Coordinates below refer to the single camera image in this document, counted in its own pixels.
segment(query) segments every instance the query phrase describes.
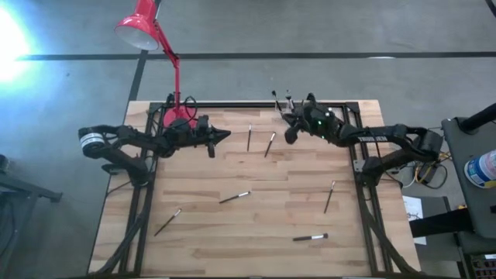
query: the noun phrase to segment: table leg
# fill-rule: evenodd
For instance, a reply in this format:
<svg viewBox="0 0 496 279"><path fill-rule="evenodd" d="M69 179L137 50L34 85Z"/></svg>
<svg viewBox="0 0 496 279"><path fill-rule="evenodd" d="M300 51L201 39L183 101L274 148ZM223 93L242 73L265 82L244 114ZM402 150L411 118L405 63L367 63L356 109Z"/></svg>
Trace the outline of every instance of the table leg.
<svg viewBox="0 0 496 279"><path fill-rule="evenodd" d="M410 229L413 237L474 230L467 208L410 221Z"/></svg>

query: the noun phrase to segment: black floor stripe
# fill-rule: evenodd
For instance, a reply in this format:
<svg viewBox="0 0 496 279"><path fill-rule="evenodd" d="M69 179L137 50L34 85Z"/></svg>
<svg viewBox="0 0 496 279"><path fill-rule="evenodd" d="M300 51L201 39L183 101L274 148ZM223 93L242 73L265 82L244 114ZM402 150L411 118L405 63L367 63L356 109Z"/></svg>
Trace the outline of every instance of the black floor stripe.
<svg viewBox="0 0 496 279"><path fill-rule="evenodd" d="M496 51L460 52L373 52L373 53L183 53L182 60L277 60L277 59L409 59L496 57ZM138 60L141 54L35 54L19 57L21 61L59 60ZM149 54L147 60L166 60L165 54Z"/></svg>
<svg viewBox="0 0 496 279"><path fill-rule="evenodd" d="M145 70L146 57L148 56L148 51L141 50L138 59L138 66L136 66L136 72L134 73L133 83L131 84L131 90L129 91L128 102L135 101L138 98L138 91L140 90L141 78L143 77L143 71Z"/></svg>
<svg viewBox="0 0 496 279"><path fill-rule="evenodd" d="M496 17L496 6L494 5L493 0L486 0L487 6L489 6L489 9L493 13L493 16Z"/></svg>

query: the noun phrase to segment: red desk lamp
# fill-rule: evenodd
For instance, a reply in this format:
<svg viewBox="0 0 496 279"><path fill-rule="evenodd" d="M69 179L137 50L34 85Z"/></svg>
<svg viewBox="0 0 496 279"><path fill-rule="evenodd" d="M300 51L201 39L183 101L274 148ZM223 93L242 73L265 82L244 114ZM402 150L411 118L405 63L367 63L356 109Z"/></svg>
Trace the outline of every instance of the red desk lamp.
<svg viewBox="0 0 496 279"><path fill-rule="evenodd" d="M160 28L155 15L157 6L153 0L138 0L134 13L121 20L115 27L115 34L134 47L142 50L156 50L162 45L175 69L174 108L167 110L164 116L164 126L169 126L176 119L187 119L189 126L194 128L195 109L181 105L179 91L179 57L172 51L171 45Z"/></svg>

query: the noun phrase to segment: white paper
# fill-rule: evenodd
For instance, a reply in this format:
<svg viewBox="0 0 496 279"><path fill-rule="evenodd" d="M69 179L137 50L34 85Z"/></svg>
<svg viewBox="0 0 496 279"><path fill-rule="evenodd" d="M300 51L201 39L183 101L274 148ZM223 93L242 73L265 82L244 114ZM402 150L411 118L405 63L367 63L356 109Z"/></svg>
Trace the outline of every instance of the white paper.
<svg viewBox="0 0 496 279"><path fill-rule="evenodd" d="M403 196L403 202L405 203L408 221L424 218L424 215L422 214L422 200L420 198ZM413 239L413 242L416 244L427 245L427 239L425 236L416 237Z"/></svg>

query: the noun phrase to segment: lamp base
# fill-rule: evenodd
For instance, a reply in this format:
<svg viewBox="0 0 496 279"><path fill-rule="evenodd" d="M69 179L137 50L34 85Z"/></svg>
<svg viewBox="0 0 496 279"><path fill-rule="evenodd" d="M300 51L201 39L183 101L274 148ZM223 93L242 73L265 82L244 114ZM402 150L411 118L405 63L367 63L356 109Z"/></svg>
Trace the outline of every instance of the lamp base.
<svg viewBox="0 0 496 279"><path fill-rule="evenodd" d="M164 115L164 127L167 128L176 119L189 120L194 114L194 108L189 108L184 105L180 105L179 108L169 109ZM196 120L192 119L188 124L193 129L196 127Z"/></svg>

